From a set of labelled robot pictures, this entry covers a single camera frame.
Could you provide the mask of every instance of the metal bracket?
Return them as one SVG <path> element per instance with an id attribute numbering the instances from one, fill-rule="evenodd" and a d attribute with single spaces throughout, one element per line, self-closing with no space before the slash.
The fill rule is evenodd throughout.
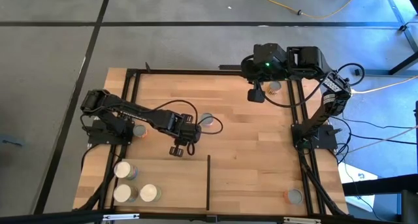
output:
<path id="1" fill-rule="evenodd" d="M 206 216 L 207 223 L 217 223 L 217 215 L 207 215 Z"/>
<path id="2" fill-rule="evenodd" d="M 103 215 L 103 221 L 139 219 L 139 214 L 110 214 Z"/>
<path id="3" fill-rule="evenodd" d="M 101 120 L 93 120 L 93 124 L 87 130 L 89 133 L 88 143 L 92 145 L 96 144 L 109 144 L 109 145 L 129 145 L 133 138 L 133 127 L 135 123 L 131 120 L 126 121 L 127 133 L 124 136 L 117 136 L 109 132 L 106 128 L 106 124 Z"/>
<path id="4" fill-rule="evenodd" d="M 318 128 L 318 136 L 312 138 L 311 143 L 303 140 L 300 124 L 292 125 L 293 146 L 299 149 L 336 149 L 337 141 L 335 135 L 329 135 L 328 132 L 334 130 L 332 125 L 321 125 Z"/>
<path id="5" fill-rule="evenodd" d="M 321 220 L 299 218 L 299 217 L 284 217 L 283 223 L 286 223 L 286 224 L 321 224 Z"/>

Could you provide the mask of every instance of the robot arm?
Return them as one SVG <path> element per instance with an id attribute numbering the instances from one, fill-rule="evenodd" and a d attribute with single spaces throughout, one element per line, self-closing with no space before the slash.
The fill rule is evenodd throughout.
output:
<path id="1" fill-rule="evenodd" d="M 84 115 L 100 118 L 106 129 L 118 137 L 130 135 L 132 128 L 128 127 L 125 118 L 116 117 L 115 112 L 147 122 L 160 133 L 174 138 L 175 147 L 171 148 L 170 154 L 178 157 L 183 154 L 179 146 L 197 143 L 201 136 L 201 127 L 192 123 L 191 115 L 178 114 L 171 110 L 151 110 L 125 101 L 104 89 L 88 91 L 80 108 Z M 91 130 L 91 127 L 86 127 L 88 133 Z"/>
<path id="2" fill-rule="evenodd" d="M 264 102 L 266 97 L 260 87 L 262 82 L 306 78 L 315 79 L 326 87 L 317 112 L 299 127 L 303 138 L 317 136 L 318 128 L 329 116 L 341 114 L 351 97 L 348 79 L 328 66 L 318 47 L 288 47 L 284 51 L 278 44 L 256 44 L 254 54 L 243 60 L 241 69 L 242 76 L 254 85 L 248 91 L 248 100 L 258 103 Z"/>

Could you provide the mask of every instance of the yellow cable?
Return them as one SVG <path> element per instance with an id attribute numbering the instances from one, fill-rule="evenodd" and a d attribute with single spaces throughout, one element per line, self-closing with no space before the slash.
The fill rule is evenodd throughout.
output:
<path id="1" fill-rule="evenodd" d="M 296 14 L 298 14 L 298 11 L 295 10 L 294 8 L 291 8 L 291 7 L 287 6 L 287 5 L 281 4 L 281 3 L 277 2 L 277 1 L 274 1 L 274 0 L 268 0 L 268 1 L 270 1 L 271 3 L 274 3 L 275 5 L 279 5 L 279 6 L 283 7 L 283 8 L 287 8 L 289 10 L 292 10 L 293 12 L 295 12 Z M 349 0 L 344 6 L 342 6 L 338 10 L 336 10 L 333 13 L 330 13 L 330 14 L 328 14 L 326 16 L 312 16 L 312 15 L 306 14 L 304 12 L 301 12 L 300 15 L 305 15 L 305 16 L 307 16 L 309 18 L 313 18 L 313 19 L 325 19 L 325 18 L 328 18 L 328 17 L 330 17 L 330 16 L 332 16 L 332 15 L 340 12 L 343 8 L 345 8 L 351 2 L 352 2 L 352 0 Z"/>
<path id="2" fill-rule="evenodd" d="M 413 80 L 414 78 L 417 78 L 417 77 L 418 77 L 418 76 L 413 76 L 413 77 L 408 78 L 407 80 L 403 80 L 403 81 L 401 81 L 401 82 L 397 82 L 397 83 L 389 84 L 389 85 L 386 85 L 386 86 L 383 86 L 383 87 L 380 87 L 380 88 L 376 88 L 376 89 L 369 89 L 369 90 L 367 90 L 367 91 L 355 91 L 354 89 L 352 89 L 352 90 L 351 90 L 351 93 L 356 93 L 356 94 L 371 93 L 371 92 L 373 92 L 373 91 L 377 91 L 377 90 L 381 90 L 381 89 L 389 88 L 389 87 L 392 87 L 392 86 L 395 86 L 395 85 L 398 85 L 398 84 L 403 84 L 403 83 L 406 83 L 406 82 L 408 82 L 408 81 L 410 81 L 410 80 Z"/>

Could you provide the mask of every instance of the metal stand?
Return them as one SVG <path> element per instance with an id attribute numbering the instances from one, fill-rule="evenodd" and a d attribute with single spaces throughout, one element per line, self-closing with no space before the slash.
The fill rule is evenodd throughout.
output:
<path id="1" fill-rule="evenodd" d="M 415 52 L 403 62 L 399 63 L 397 66 L 391 70 L 367 70 L 365 72 L 366 76 L 417 76 L 418 71 L 407 71 L 412 65 L 418 62 L 418 52 Z M 360 76 L 361 70 L 355 70 L 355 75 Z"/>
<path id="2" fill-rule="evenodd" d="M 403 190 L 418 192 L 418 174 L 380 178 L 342 184 L 346 196 L 400 193 Z"/>

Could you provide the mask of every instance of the cable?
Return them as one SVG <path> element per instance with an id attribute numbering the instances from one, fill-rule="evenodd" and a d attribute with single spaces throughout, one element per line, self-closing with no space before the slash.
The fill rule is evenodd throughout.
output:
<path id="1" fill-rule="evenodd" d="M 337 118 L 337 117 L 334 117 L 334 116 L 330 116 L 330 117 L 333 118 L 333 119 L 340 120 L 341 122 L 343 122 L 348 127 L 348 130 L 349 130 L 349 134 L 348 134 L 348 138 L 346 140 L 346 143 L 338 143 L 337 144 L 337 145 L 343 145 L 343 146 L 338 150 L 338 152 L 335 154 L 335 156 L 340 155 L 344 151 L 344 149 L 347 148 L 347 152 L 342 157 L 342 159 L 340 161 L 337 160 L 337 163 L 340 164 L 343 161 L 343 159 L 346 158 L 346 156 L 348 154 L 348 151 L 349 151 L 348 143 L 351 141 L 351 127 L 350 127 L 350 125 L 347 122 L 345 122 L 344 120 L 341 120 L 340 118 Z"/>
<path id="2" fill-rule="evenodd" d="M 380 88 L 369 89 L 369 90 L 366 90 L 366 91 L 355 91 L 354 89 L 352 89 L 352 90 L 351 90 L 351 93 L 355 93 L 355 94 L 371 93 L 371 92 L 373 92 L 373 91 L 382 90 L 382 89 L 389 88 L 389 87 L 392 87 L 392 86 L 395 86 L 395 85 L 398 85 L 398 84 L 403 84 L 403 83 L 406 83 L 406 82 L 408 82 L 408 81 L 410 81 L 410 80 L 413 80 L 414 78 L 417 78 L 417 77 L 418 77 L 418 76 L 412 76 L 411 78 L 408 78 L 408 79 L 403 80 L 403 81 L 401 81 L 401 82 L 397 82 L 397 83 L 389 84 L 389 85 L 386 85 L 386 86 L 383 86 L 383 87 L 380 87 Z"/>
<path id="3" fill-rule="evenodd" d="M 194 143 L 189 143 L 188 145 L 187 145 L 187 153 L 189 154 L 189 155 L 194 155 L 195 154 L 195 144 Z"/>
<path id="4" fill-rule="evenodd" d="M 81 124 L 83 125 L 82 129 L 86 132 L 87 136 L 90 136 L 90 134 L 87 132 L 86 124 L 84 124 L 84 120 L 83 120 L 83 117 L 84 116 L 86 116 L 86 115 L 85 114 L 82 114 L 80 116 L 80 121 L 81 121 Z"/>
<path id="5" fill-rule="evenodd" d="M 311 141 L 311 140 L 306 140 L 306 139 L 305 139 L 304 144 L 305 144 L 306 142 L 309 142 L 309 143 L 311 144 L 311 148 L 310 148 L 310 150 L 308 150 L 308 153 L 305 153 L 303 149 L 299 149 L 299 150 L 297 150 L 297 152 L 298 152 L 299 154 L 301 154 L 301 155 L 310 155 L 310 154 L 313 152 L 313 150 L 314 150 L 314 145 L 312 144 L 312 141 Z"/>
<path id="6" fill-rule="evenodd" d="M 318 89 L 319 89 L 319 87 L 321 87 L 321 85 L 325 82 L 325 80 L 328 78 L 328 76 L 331 74 L 331 72 L 329 72 L 325 77 L 324 77 L 324 79 L 322 79 L 321 81 L 320 81 L 320 83 L 315 87 L 315 89 L 305 98 L 305 99 L 303 99 L 301 102 L 299 102 L 299 103 L 297 103 L 297 104 L 294 104 L 294 105 L 283 105 L 283 104 L 280 104 L 280 103 L 275 103 L 274 101 L 272 101 L 271 99 L 269 99 L 267 96 L 266 96 L 266 93 L 264 93 L 263 91 L 261 91 L 261 94 L 263 95 L 263 97 L 269 102 L 269 103 L 271 103 L 271 104 L 273 104 L 273 105 L 275 105 L 275 106 L 278 106 L 278 107 L 283 107 L 283 108 L 292 108 L 292 107 L 296 107 L 296 106 L 300 106 L 300 105 L 302 105 L 302 104 L 304 104 L 305 102 L 307 102 L 312 96 L 314 96 L 314 94 L 316 93 L 316 91 L 318 91 Z M 261 85 L 260 85 L 260 83 L 259 82 L 257 82 L 256 84 L 258 84 L 258 86 L 259 86 L 259 88 L 261 89 Z"/>
<path id="7" fill-rule="evenodd" d="M 372 140 L 383 140 L 383 138 L 372 138 L 372 137 L 368 137 L 368 136 L 359 136 L 359 135 L 355 135 L 355 134 L 351 134 L 351 136 L 355 136 L 358 138 L 363 138 L 363 139 L 372 139 Z M 398 141 L 398 140 L 389 140 L 387 139 L 386 141 L 388 142 L 396 142 L 396 143 L 402 143 L 402 144 L 411 144 L 411 145 L 416 145 L 416 142 L 402 142 L 402 141 Z"/>
<path id="8" fill-rule="evenodd" d="M 328 18 L 328 17 L 330 17 L 330 16 L 332 16 L 334 14 L 339 13 L 341 10 L 343 10 L 343 8 L 345 8 L 348 4 L 350 4 L 352 2 L 352 0 L 349 0 L 341 8 L 337 9 L 336 11 L 334 11 L 334 12 L 328 14 L 328 15 L 325 15 L 325 16 L 312 16 L 312 15 L 303 13 L 301 10 L 296 10 L 294 8 L 291 8 L 291 7 L 287 6 L 287 5 L 281 4 L 281 3 L 277 2 L 277 1 L 274 1 L 274 0 L 268 0 L 268 1 L 270 1 L 271 3 L 274 3 L 275 5 L 279 5 L 279 6 L 283 7 L 283 8 L 287 8 L 287 9 L 293 11 L 294 13 L 296 13 L 298 15 L 304 15 L 304 16 L 307 16 L 307 17 L 313 18 L 313 19 L 325 19 L 325 18 Z"/>
<path id="9" fill-rule="evenodd" d="M 84 159 L 86 158 L 87 153 L 89 153 L 89 151 L 91 151 L 92 149 L 94 149 L 96 146 L 98 146 L 98 144 L 91 145 L 91 147 L 90 147 L 90 148 L 88 148 L 88 149 L 84 152 L 83 157 L 81 158 L 81 171 L 83 171 Z"/>
<path id="10" fill-rule="evenodd" d="M 373 142 L 373 143 L 367 144 L 367 145 L 365 145 L 365 146 L 361 146 L 361 147 L 359 147 L 359 148 L 357 148 L 357 149 L 354 149 L 354 150 L 349 151 L 348 153 L 355 152 L 355 151 L 357 151 L 357 150 L 361 150 L 361 149 L 363 149 L 363 148 L 366 148 L 366 147 L 372 146 L 372 145 L 377 144 L 377 143 L 380 143 L 380 142 L 387 141 L 387 140 L 392 139 L 392 138 L 396 138 L 396 137 L 398 137 L 398 136 L 400 136 L 400 135 L 404 135 L 405 133 L 407 133 L 407 132 L 409 132 L 409 131 L 411 131 L 411 130 L 413 130 L 413 129 L 416 129 L 416 128 L 418 128 L 418 125 L 417 125 L 417 126 L 415 126 L 415 127 L 412 127 L 411 129 L 408 129 L 407 131 L 404 131 L 404 132 L 402 132 L 402 133 L 399 133 L 399 134 L 397 134 L 397 135 L 395 135 L 395 136 L 391 136 L 391 137 L 389 137 L 389 138 L 385 138 L 385 139 L 382 139 L 382 140 L 380 140 L 380 141 Z"/>
<path id="11" fill-rule="evenodd" d="M 350 119 L 347 119 L 347 118 L 345 118 L 345 117 L 344 117 L 344 112 L 342 112 L 342 118 L 343 118 L 344 120 L 346 120 L 346 121 L 351 121 L 351 122 L 355 122 L 355 123 L 367 123 L 367 124 L 369 124 L 369 125 L 372 125 L 372 126 L 374 126 L 374 127 L 378 127 L 378 128 L 381 128 L 381 129 L 386 129 L 386 128 L 395 128 L 395 129 L 410 129 L 410 128 L 412 128 L 412 127 L 400 127 L 400 126 L 378 126 L 378 125 L 375 125 L 375 124 L 370 123 L 370 122 L 367 122 L 367 121 L 350 120 Z"/>
<path id="12" fill-rule="evenodd" d="M 346 151 L 346 153 L 343 155 L 343 157 L 342 157 L 342 159 L 340 160 L 340 161 L 338 161 L 338 159 L 337 159 L 337 165 L 339 165 L 344 159 L 346 159 L 346 156 L 347 156 L 347 153 L 348 153 L 348 151 L 349 151 L 349 146 L 348 146 L 348 144 L 347 143 L 337 143 L 337 145 L 343 145 L 341 148 L 340 148 L 340 150 L 338 150 L 338 153 L 336 154 L 336 156 L 337 155 L 340 155 L 343 151 L 344 151 L 344 149 L 346 149 L 347 148 L 347 151 Z"/>
<path id="13" fill-rule="evenodd" d="M 358 63 L 347 63 L 347 64 L 343 65 L 342 67 L 340 67 L 337 70 L 337 72 L 340 72 L 342 69 L 344 69 L 344 68 L 346 68 L 348 66 L 351 66 L 351 65 L 354 65 L 354 66 L 356 66 L 356 67 L 358 67 L 358 68 L 361 69 L 361 77 L 360 77 L 360 80 L 357 81 L 357 82 L 355 82 L 354 84 L 348 84 L 349 86 L 352 87 L 352 86 L 356 86 L 357 84 L 360 84 L 363 81 L 364 76 L 366 75 L 366 71 L 365 71 L 364 67 L 362 65 L 358 64 Z"/>
<path id="14" fill-rule="evenodd" d="M 219 122 L 219 124 L 221 125 L 221 129 L 219 130 L 219 131 L 217 131 L 217 132 L 202 132 L 201 131 L 201 133 L 202 134 L 206 134 L 206 135 L 216 135 L 216 134 L 218 134 L 218 133 L 220 133 L 220 132 L 222 132 L 222 130 L 223 130 L 223 124 L 222 124 L 222 122 L 221 122 L 221 120 L 219 120 L 218 118 L 216 118 L 215 116 L 207 116 L 207 117 L 205 117 L 205 118 L 203 118 L 202 120 L 200 120 L 198 123 L 197 123 L 197 125 L 200 125 L 205 119 L 208 119 L 208 118 L 214 118 L 216 121 L 218 121 Z"/>
<path id="15" fill-rule="evenodd" d="M 361 199 L 365 204 L 367 204 L 371 209 L 372 209 L 372 211 L 373 211 L 373 214 L 374 214 L 374 216 L 377 218 L 377 219 L 379 219 L 380 221 L 385 221 L 385 220 L 383 220 L 383 219 L 381 219 L 377 214 L 376 214 L 376 212 L 374 211 L 374 209 L 373 209 L 373 207 L 369 204 L 369 203 L 367 203 L 363 198 L 361 198 L 361 196 L 359 195 L 359 190 L 357 189 L 357 185 L 355 184 L 355 181 L 354 181 L 354 179 L 353 179 L 353 177 L 352 176 L 350 176 L 350 174 L 348 173 L 348 171 L 347 171 L 347 163 L 346 163 L 346 160 L 344 159 L 344 168 L 345 168 L 345 170 L 346 170 L 346 174 L 351 178 L 351 181 L 353 181 L 353 184 L 354 184 L 354 188 L 355 188 L 355 191 L 356 191 L 356 193 L 357 193 L 357 197 L 359 198 L 359 199 Z"/>

